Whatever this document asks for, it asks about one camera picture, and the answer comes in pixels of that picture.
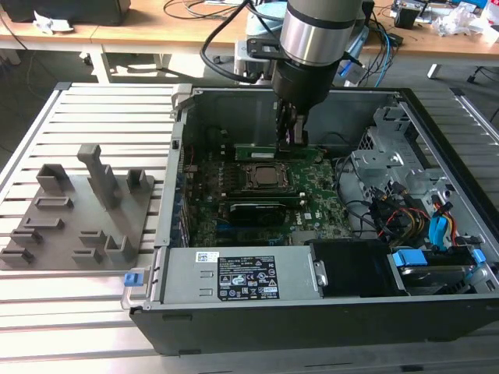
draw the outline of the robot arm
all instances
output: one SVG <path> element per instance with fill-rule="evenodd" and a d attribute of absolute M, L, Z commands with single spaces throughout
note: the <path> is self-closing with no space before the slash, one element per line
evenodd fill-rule
<path fill-rule="evenodd" d="M 281 49 L 272 79 L 279 96 L 278 142 L 307 143 L 310 109 L 327 97 L 362 0 L 288 0 Z"/>

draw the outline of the blue latch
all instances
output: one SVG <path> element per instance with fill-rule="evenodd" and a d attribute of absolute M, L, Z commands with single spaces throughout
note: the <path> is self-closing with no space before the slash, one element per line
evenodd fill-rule
<path fill-rule="evenodd" d="M 143 286 L 143 274 L 127 273 L 125 274 L 125 287 L 140 287 Z"/>
<path fill-rule="evenodd" d="M 421 249 L 399 249 L 393 254 L 397 267 L 401 266 L 426 266 L 428 261 Z"/>
<path fill-rule="evenodd" d="M 430 230 L 428 231 L 428 239 L 430 243 L 438 247 L 441 252 L 447 251 L 444 246 L 444 236 L 447 231 L 448 221 L 442 216 L 433 217 L 430 221 Z"/>
<path fill-rule="evenodd" d="M 475 259 L 477 265 L 480 265 L 481 263 L 487 261 L 481 249 L 474 249 L 472 252 L 472 256 Z"/>

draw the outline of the electronic device on desk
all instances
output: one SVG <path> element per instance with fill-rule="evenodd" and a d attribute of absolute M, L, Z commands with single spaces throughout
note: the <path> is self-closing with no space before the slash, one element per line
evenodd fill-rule
<path fill-rule="evenodd" d="M 403 2 L 397 8 L 395 17 L 395 27 L 411 30 L 417 16 L 421 13 L 421 8 L 410 2 Z"/>
<path fill-rule="evenodd" d="M 119 26 L 130 0 L 0 0 L 0 4 L 13 22 L 31 22 L 37 12 L 69 23 Z"/>

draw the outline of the blue cable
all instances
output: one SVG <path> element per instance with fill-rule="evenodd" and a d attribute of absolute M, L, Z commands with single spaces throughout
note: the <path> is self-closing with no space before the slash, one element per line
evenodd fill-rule
<path fill-rule="evenodd" d="M 378 87 L 380 85 L 381 81 L 383 80 L 384 75 L 387 72 L 386 68 L 388 65 L 388 59 L 390 58 L 390 39 L 388 38 L 387 33 L 385 33 L 384 31 L 381 31 L 381 32 L 383 33 L 385 39 L 387 40 L 387 55 L 384 59 L 383 68 L 381 70 L 380 77 L 377 79 L 375 87 Z"/>

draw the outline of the paper on desk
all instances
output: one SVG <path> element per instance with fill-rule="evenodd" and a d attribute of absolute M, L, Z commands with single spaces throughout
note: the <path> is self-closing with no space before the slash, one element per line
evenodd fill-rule
<path fill-rule="evenodd" d="M 34 17 L 33 25 L 45 34 L 53 35 L 54 31 L 67 32 L 74 30 L 65 19 L 47 18 L 40 16 L 36 12 L 34 12 Z"/>
<path fill-rule="evenodd" d="M 471 34 L 469 24 L 476 19 L 476 16 L 469 11 L 469 7 L 464 2 L 457 8 L 452 9 L 448 16 L 437 18 L 433 23 L 433 28 L 443 37 L 445 35 L 455 35 L 464 33 Z"/>

